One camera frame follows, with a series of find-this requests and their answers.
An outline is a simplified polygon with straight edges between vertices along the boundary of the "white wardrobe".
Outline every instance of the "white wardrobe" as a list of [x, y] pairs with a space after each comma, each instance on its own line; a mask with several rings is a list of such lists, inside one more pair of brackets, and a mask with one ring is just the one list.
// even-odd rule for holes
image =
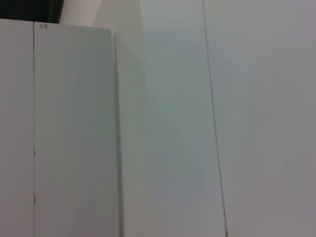
[[111, 31], [0, 32], [0, 236], [118, 237]]

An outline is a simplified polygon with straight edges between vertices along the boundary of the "white wall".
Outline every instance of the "white wall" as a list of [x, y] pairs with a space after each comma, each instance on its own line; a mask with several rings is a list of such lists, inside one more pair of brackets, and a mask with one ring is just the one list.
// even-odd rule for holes
[[126, 237], [224, 237], [201, 0], [105, 0], [117, 38]]
[[205, 1], [230, 237], [316, 235], [315, 9]]
[[60, 23], [91, 26], [101, 2], [102, 0], [65, 0]]

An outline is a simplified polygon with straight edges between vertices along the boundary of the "tall white cupboard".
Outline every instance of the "tall white cupboard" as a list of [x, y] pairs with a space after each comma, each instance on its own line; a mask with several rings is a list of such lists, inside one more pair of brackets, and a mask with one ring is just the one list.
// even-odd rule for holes
[[0, 236], [118, 237], [111, 31], [0, 20]]

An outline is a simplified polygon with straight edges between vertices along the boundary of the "white panel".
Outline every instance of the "white panel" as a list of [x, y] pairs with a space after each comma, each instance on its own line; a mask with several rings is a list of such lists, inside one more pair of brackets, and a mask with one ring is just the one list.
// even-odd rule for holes
[[315, 9], [205, 2], [230, 237], [315, 236]]
[[158, 237], [224, 237], [201, 0], [142, 0]]
[[33, 23], [0, 32], [0, 236], [33, 237]]
[[102, 1], [93, 26], [115, 29], [125, 237], [155, 237], [149, 97], [139, 0]]
[[35, 23], [36, 236], [118, 237], [111, 32]]

